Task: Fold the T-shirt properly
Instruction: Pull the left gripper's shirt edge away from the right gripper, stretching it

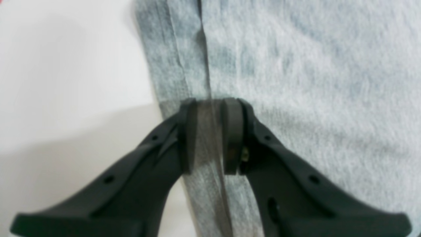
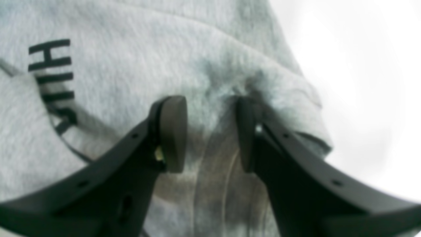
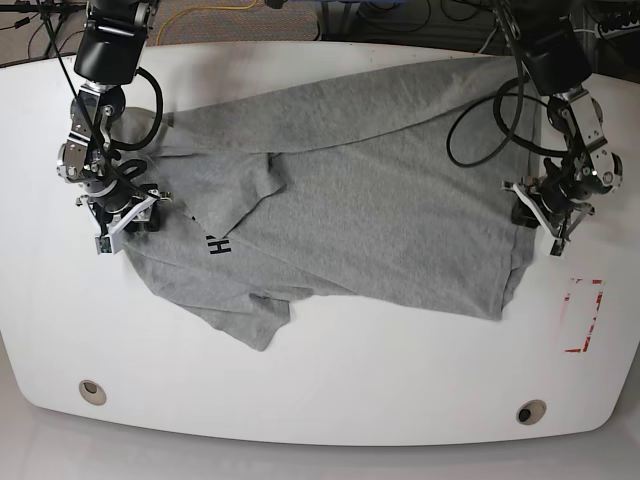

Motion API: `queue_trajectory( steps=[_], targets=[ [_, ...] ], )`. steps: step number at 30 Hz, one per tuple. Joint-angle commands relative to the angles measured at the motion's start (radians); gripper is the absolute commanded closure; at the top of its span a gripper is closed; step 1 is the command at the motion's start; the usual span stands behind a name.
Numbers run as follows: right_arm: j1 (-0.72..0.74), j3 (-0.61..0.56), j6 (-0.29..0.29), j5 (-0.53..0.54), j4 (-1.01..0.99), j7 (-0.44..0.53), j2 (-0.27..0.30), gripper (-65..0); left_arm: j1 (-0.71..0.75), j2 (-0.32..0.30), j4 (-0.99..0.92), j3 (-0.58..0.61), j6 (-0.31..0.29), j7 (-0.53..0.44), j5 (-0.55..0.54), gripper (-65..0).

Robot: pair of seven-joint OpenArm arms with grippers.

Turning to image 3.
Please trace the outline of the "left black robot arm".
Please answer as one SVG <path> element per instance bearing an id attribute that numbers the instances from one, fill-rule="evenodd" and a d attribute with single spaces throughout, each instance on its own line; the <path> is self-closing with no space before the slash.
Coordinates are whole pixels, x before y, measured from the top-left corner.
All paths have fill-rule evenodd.
<path id="1" fill-rule="evenodd" d="M 547 98 L 547 118 L 565 140 L 563 151 L 537 147 L 524 139 L 518 145 L 542 158 L 544 173 L 517 183 L 504 183 L 517 202 L 515 224 L 541 228 L 542 249 L 563 254 L 572 232 L 595 212 L 589 199 L 605 195 L 622 183 L 623 166 L 602 129 L 602 110 L 584 87 L 591 76 L 589 60 L 570 21 L 570 1 L 497 1 L 494 11 L 505 30 L 521 73 L 502 86 L 494 99 L 494 117 L 508 90 L 531 81 Z"/>

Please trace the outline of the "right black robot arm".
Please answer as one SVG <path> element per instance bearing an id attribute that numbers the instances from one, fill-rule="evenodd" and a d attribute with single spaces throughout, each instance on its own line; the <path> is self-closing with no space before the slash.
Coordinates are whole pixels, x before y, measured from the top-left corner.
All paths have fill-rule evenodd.
<path id="1" fill-rule="evenodd" d="M 155 1 L 90 1 L 74 64 L 84 82 L 72 91 L 71 127 L 57 162 L 58 175 L 83 188 L 76 203 L 88 209 L 98 228 L 96 250 L 114 255 L 126 234 L 159 228 L 157 204 L 168 199 L 155 184 L 135 184 L 147 164 L 137 157 L 159 132 L 164 110 L 161 87 L 139 62 L 152 29 Z M 126 106 L 124 86 L 145 79 L 155 95 L 148 133 L 132 143 L 115 139 L 111 129 Z"/>

